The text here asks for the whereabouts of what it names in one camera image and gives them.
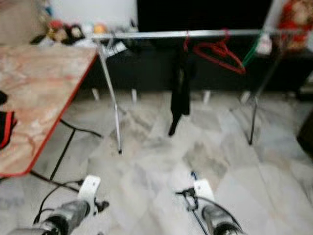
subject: table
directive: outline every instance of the table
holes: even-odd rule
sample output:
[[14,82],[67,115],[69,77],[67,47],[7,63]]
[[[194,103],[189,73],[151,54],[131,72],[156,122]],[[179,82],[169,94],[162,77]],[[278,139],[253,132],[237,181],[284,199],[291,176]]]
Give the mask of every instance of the table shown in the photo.
[[96,50],[77,47],[0,47],[2,111],[18,120],[0,150],[0,177],[29,173],[95,60]]

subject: hanger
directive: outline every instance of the hanger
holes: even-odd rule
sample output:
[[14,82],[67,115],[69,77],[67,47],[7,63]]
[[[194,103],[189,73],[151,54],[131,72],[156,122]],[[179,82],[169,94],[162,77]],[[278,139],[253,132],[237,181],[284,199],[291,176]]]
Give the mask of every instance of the hanger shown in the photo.
[[[225,37],[221,41],[216,42],[216,43],[199,43],[196,46],[194,46],[193,52],[195,54],[197,54],[198,56],[200,56],[206,60],[209,60],[213,63],[219,64],[220,66],[222,66],[226,69],[232,70],[238,74],[245,74],[246,69],[244,68],[244,66],[242,64],[242,61],[232,51],[230,51],[227,48],[226,43],[228,40],[229,40],[229,35],[228,35],[227,30],[226,30],[225,31]],[[224,58],[231,57],[236,62],[236,64],[238,66],[236,67],[236,66],[231,65],[225,61],[222,61],[220,59],[217,59],[213,56],[208,55],[207,53],[202,51],[203,48],[210,48],[210,49],[212,49],[212,52],[214,52],[215,54],[217,54],[221,57],[224,57]]]

